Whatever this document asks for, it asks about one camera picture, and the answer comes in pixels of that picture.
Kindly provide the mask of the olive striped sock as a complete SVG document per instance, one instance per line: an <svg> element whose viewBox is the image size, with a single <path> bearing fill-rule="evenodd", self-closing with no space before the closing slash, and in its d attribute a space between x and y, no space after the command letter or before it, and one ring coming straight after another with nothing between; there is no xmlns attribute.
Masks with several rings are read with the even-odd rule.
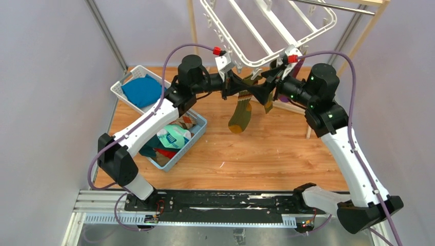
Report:
<svg viewBox="0 0 435 246"><path fill-rule="evenodd" d="M273 109L273 93L271 92L266 100L266 103L264 104L264 110L265 113L268 114Z"/></svg>
<svg viewBox="0 0 435 246"><path fill-rule="evenodd" d="M248 127L251 120L252 97L253 95L247 90L239 92L234 113L228 122L228 129L232 133L240 134Z"/></svg>

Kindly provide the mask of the white clip sock hanger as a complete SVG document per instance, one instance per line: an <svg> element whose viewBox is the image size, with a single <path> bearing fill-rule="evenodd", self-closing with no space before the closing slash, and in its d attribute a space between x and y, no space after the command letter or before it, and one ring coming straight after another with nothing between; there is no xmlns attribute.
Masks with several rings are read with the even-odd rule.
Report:
<svg viewBox="0 0 435 246"><path fill-rule="evenodd" d="M338 18L325 1L200 1L207 25L238 73L254 75L283 54L303 55Z"/></svg>

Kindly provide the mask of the argyle patterned sock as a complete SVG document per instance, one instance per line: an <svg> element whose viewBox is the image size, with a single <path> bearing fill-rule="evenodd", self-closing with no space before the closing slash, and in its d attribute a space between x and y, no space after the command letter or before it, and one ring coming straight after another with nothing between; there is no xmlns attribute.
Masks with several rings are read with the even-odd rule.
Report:
<svg viewBox="0 0 435 246"><path fill-rule="evenodd" d="M197 125L197 121L195 118L189 116L189 115L183 115L179 117L178 119L172 121L170 123L171 125L177 125L185 130L189 130Z"/></svg>

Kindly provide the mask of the teal and white sock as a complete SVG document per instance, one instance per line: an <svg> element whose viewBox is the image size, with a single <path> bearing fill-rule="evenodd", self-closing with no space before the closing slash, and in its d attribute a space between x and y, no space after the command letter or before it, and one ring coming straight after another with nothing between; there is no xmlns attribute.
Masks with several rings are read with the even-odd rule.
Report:
<svg viewBox="0 0 435 246"><path fill-rule="evenodd" d="M192 138L191 132L179 125L166 125L156 134L165 148L181 149Z"/></svg>

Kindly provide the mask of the dark green sock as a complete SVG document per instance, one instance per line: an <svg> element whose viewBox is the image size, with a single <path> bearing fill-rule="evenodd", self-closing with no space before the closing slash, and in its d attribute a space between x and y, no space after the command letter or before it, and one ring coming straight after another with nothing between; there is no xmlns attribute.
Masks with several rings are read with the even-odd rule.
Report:
<svg viewBox="0 0 435 246"><path fill-rule="evenodd" d="M155 149L165 149L165 146L158 138L152 138L147 141L139 150L139 154L145 157L156 157Z"/></svg>

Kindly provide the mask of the beige sock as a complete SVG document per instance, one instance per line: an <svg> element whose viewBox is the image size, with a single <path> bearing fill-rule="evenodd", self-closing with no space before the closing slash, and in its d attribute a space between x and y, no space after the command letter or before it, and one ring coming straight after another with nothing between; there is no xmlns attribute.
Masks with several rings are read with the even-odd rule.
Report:
<svg viewBox="0 0 435 246"><path fill-rule="evenodd" d="M164 149L154 149L154 150L169 159L172 159L177 154L177 151L170 151Z"/></svg>

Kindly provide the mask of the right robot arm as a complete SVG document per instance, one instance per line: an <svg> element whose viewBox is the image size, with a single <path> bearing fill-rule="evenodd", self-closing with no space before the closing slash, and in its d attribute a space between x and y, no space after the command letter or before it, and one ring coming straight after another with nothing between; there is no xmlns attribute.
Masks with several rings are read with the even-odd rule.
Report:
<svg viewBox="0 0 435 246"><path fill-rule="evenodd" d="M261 73L264 83L254 87L253 94L265 103L268 96L284 96L305 107L308 125L329 149L347 183L349 194L324 190L313 183L294 189L294 209L302 214L312 208L338 218L349 233L360 231L390 218L404 204L392 196L377 180L372 169L364 163L364 155L354 130L349 125L346 110L334 101L340 83L333 66L314 65L307 79L298 80L284 75L284 66Z"/></svg>

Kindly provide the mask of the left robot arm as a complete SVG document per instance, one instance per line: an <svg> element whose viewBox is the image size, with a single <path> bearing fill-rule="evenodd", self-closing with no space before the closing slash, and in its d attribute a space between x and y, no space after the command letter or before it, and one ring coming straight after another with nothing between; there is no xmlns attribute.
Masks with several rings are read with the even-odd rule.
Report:
<svg viewBox="0 0 435 246"><path fill-rule="evenodd" d="M139 173L133 158L164 126L186 113L197 101L197 94L220 91L223 97L249 91L256 95L258 85L249 85L232 71L226 55L216 58L220 69L209 74L197 55L185 56L178 66L178 74L148 112L130 126L113 136L103 134L98 139L96 163L112 180L133 194L144 211L156 208L155 188Z"/></svg>

